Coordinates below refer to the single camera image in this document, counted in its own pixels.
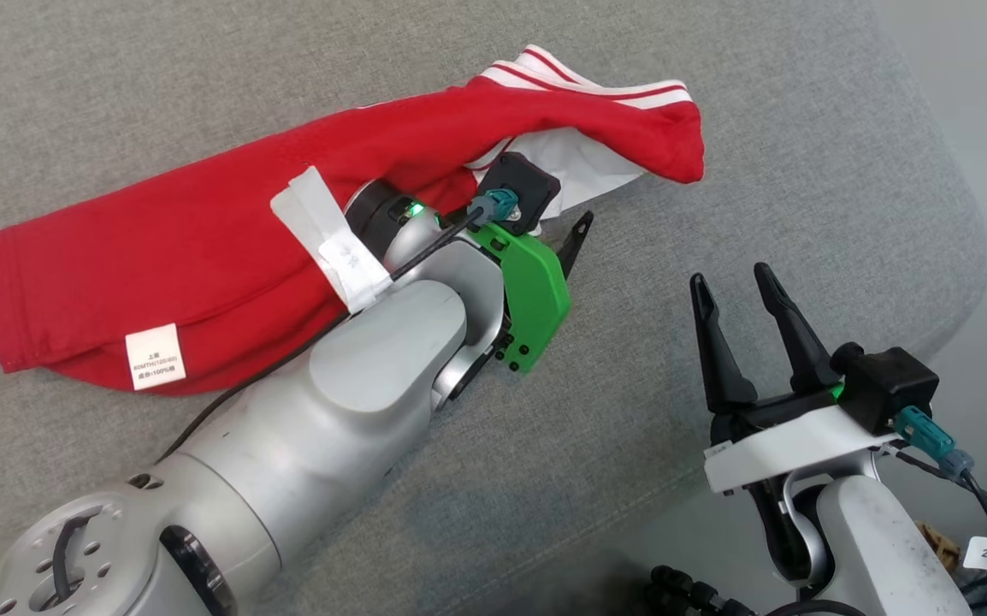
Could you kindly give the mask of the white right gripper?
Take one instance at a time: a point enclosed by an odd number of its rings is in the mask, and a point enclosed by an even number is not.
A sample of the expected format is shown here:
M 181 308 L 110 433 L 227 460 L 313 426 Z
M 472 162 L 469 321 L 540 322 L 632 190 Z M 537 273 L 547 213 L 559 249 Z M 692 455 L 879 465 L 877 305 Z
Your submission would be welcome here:
M 755 386 L 737 366 L 721 331 L 720 311 L 706 278 L 701 273 L 690 277 L 702 387 L 712 414 L 704 472 L 714 494 L 897 438 L 892 429 L 869 432 L 838 405 L 837 396 L 844 386 L 817 332 L 770 265 L 755 263 L 753 272 L 764 307 L 775 318 L 783 340 L 795 394 L 757 399 Z

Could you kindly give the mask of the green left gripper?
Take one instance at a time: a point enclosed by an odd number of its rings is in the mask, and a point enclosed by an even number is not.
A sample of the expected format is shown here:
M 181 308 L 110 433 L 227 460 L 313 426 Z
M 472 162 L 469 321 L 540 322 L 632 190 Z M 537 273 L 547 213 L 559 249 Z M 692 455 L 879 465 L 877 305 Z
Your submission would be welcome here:
M 501 270 L 510 338 L 502 354 L 506 365 L 528 374 L 555 338 L 571 308 L 569 278 L 586 242 L 594 214 L 576 219 L 556 251 L 531 234 L 513 235 L 496 223 L 471 230 L 469 237 L 486 250 Z

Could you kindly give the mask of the small brown object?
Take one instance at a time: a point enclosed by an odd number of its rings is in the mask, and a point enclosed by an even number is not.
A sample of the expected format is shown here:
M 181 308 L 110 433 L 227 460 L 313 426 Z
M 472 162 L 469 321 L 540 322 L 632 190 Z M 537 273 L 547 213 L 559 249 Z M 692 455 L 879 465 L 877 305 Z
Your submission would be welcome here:
M 963 550 L 958 545 L 958 543 L 952 541 L 947 535 L 944 535 L 941 531 L 936 530 L 931 524 L 927 524 L 924 521 L 915 521 L 917 530 L 924 537 L 925 541 L 928 543 L 931 550 L 934 551 L 934 555 L 939 560 L 943 568 L 954 576 L 956 572 L 961 568 L 961 562 L 963 558 Z

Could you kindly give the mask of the red white Bulls jersey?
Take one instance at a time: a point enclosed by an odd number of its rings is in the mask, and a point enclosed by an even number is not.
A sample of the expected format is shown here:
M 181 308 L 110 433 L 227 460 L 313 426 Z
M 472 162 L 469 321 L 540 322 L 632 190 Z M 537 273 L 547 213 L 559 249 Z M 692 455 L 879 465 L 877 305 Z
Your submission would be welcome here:
M 605 87 L 536 45 L 465 86 L 342 110 L 0 230 L 0 366 L 189 395 L 231 388 L 346 312 L 271 208 L 307 170 L 345 206 L 381 178 L 440 213 L 494 158 L 559 179 L 546 216 L 645 173 L 704 175 L 678 80 Z

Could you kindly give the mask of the black corrugated conduit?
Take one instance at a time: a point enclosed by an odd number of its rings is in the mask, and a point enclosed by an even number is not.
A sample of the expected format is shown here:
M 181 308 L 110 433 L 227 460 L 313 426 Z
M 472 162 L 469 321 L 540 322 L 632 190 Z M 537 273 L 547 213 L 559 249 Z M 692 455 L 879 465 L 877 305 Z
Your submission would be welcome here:
M 663 565 L 651 570 L 642 599 L 651 616 L 756 616 L 740 601 L 724 599 L 713 586 Z

